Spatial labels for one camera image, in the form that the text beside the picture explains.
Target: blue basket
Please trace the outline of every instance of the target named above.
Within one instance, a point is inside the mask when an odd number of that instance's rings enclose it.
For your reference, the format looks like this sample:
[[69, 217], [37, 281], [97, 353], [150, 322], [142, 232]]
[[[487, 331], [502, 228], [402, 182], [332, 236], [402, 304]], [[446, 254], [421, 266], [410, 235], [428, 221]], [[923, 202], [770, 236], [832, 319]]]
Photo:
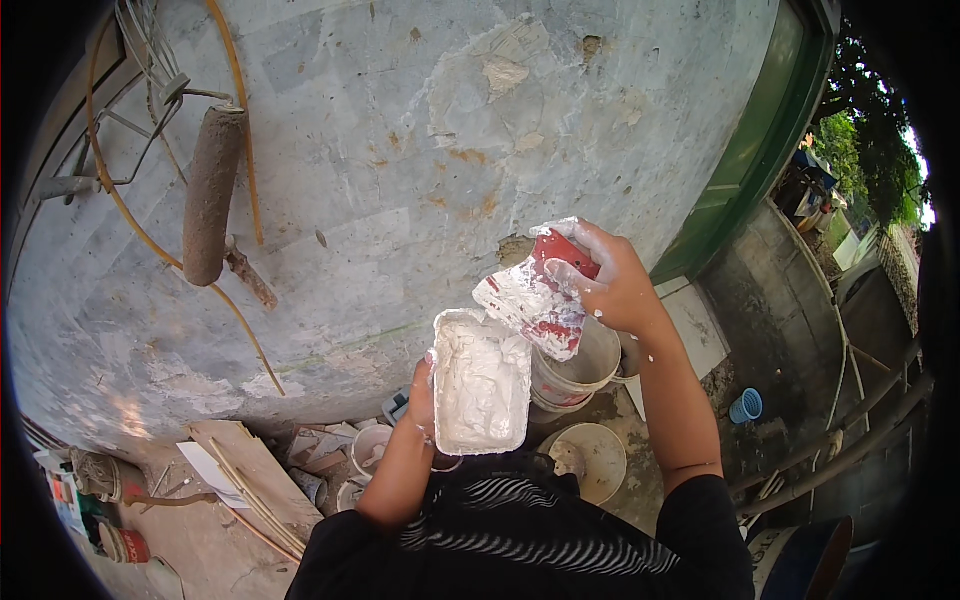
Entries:
[[754, 420], [763, 412], [763, 400], [760, 392], [754, 388], [747, 388], [730, 407], [730, 420], [736, 424]]

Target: black shirt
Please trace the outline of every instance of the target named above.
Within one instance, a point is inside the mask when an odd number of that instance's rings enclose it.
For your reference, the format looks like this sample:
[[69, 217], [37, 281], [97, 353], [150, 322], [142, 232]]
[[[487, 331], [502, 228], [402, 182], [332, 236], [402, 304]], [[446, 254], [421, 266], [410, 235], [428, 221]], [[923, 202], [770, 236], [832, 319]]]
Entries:
[[542, 468], [435, 473], [419, 518], [398, 536], [356, 511], [320, 522], [287, 600], [754, 597], [720, 477], [670, 493], [655, 540], [578, 496], [573, 475]]

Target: sky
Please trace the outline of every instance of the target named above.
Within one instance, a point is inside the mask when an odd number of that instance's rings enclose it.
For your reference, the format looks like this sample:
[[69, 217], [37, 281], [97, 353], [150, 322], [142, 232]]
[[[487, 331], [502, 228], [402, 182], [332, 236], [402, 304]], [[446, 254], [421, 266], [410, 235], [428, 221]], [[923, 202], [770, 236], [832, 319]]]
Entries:
[[[917, 149], [917, 135], [913, 131], [913, 128], [908, 128], [906, 133], [903, 135], [903, 141], [906, 142], [906, 145], [910, 147], [913, 151], [913, 154], [917, 155], [917, 161], [920, 163], [920, 177], [923, 180], [926, 180], [926, 175], [928, 173], [926, 168], [926, 158], [924, 158], [920, 151]], [[933, 212], [933, 206], [929, 204], [924, 204], [924, 214], [920, 216], [921, 223], [924, 224], [925, 228], [929, 228], [930, 224], [936, 223], [937, 214]]]

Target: person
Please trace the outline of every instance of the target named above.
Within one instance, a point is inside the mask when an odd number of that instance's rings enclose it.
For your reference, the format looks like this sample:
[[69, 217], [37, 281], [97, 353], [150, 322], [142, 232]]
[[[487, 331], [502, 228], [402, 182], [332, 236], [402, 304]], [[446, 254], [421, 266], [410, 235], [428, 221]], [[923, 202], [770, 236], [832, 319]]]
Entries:
[[581, 500], [576, 476], [558, 477], [539, 454], [467, 457], [431, 475], [428, 355], [356, 510], [317, 524], [288, 600], [754, 597], [713, 411], [636, 251], [582, 219], [555, 228], [601, 270], [593, 281], [550, 259], [547, 274], [649, 356], [640, 382], [663, 478], [656, 538]]

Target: green door frame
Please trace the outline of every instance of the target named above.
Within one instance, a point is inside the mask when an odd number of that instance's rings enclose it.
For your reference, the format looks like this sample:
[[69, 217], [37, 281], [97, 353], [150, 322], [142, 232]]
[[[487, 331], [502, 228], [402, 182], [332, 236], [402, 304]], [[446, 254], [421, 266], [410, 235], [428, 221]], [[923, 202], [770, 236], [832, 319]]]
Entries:
[[[840, 31], [839, 3], [837, 0], [781, 0], [781, 8], [784, 4], [793, 9], [804, 32], [776, 116], [739, 184], [711, 178], [677, 237], [651, 272], [655, 284], [678, 276], [686, 276], [692, 281], [744, 227], [747, 218], [780, 177], [820, 104]], [[787, 30], [776, 28], [774, 36], [789, 35]], [[775, 43], [777, 40], [771, 39], [771, 47]], [[732, 141], [741, 130], [750, 127], [750, 107], [751, 103], [748, 102], [748, 109], [744, 111]], [[728, 160], [733, 159], [728, 156], [731, 150], [728, 147], [714, 176], [735, 161]]]

